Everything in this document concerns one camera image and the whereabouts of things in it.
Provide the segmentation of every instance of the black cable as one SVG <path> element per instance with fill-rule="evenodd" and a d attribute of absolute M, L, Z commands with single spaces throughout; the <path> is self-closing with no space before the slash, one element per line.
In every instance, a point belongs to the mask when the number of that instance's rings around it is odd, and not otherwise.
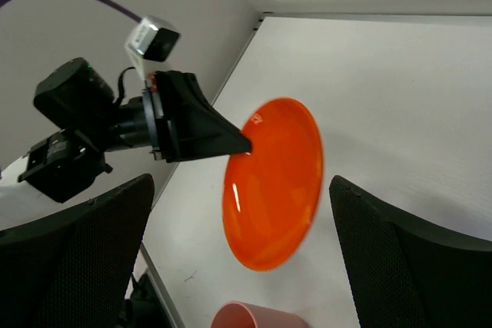
<path fill-rule="evenodd" d="M 124 69 L 118 77 L 118 99 L 115 101 L 116 107 L 119 107 L 125 98 L 125 84 L 123 83 L 123 78 L 125 77 L 125 73 L 131 69 L 135 69 L 135 67 L 128 67 Z"/>

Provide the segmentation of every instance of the white table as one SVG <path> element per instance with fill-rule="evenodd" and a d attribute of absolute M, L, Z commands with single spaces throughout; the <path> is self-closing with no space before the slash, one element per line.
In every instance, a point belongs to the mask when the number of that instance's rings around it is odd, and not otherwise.
<path fill-rule="evenodd" d="M 327 192 L 335 174 L 492 240 L 492 26 L 449 23 L 265 19 L 214 106 L 242 126 L 269 99 L 302 101 L 323 136 L 324 194 L 298 252 L 256 273 L 222 230 L 228 159 L 180 164 L 144 239 L 178 325 L 206 327 L 221 304 L 242 300 L 312 328 L 358 326 Z"/>

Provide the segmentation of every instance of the orange bowl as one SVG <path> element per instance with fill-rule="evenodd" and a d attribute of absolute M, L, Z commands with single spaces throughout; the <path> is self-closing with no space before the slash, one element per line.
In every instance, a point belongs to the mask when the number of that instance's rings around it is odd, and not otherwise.
<path fill-rule="evenodd" d="M 231 155 L 225 171 L 222 222 L 229 247 L 252 270 L 271 270 L 299 247 L 316 214 L 323 145 L 299 101 L 269 101 L 242 129 L 253 146 Z"/>

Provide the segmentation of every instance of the pink cup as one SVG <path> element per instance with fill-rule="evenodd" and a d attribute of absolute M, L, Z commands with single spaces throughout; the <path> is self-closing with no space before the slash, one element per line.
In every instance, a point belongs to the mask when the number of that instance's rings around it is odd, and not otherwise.
<path fill-rule="evenodd" d="M 211 328 L 309 328 L 299 316 L 231 301 L 215 314 Z"/>

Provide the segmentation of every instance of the orange plate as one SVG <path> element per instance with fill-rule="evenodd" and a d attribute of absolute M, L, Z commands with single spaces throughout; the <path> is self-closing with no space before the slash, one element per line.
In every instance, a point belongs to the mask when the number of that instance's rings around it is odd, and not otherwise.
<path fill-rule="evenodd" d="M 323 147 L 311 113 L 290 98 L 263 105 L 242 132 L 253 152 L 229 159 L 222 222 L 236 258 L 252 270 L 270 270 L 296 251 L 311 226 Z"/>

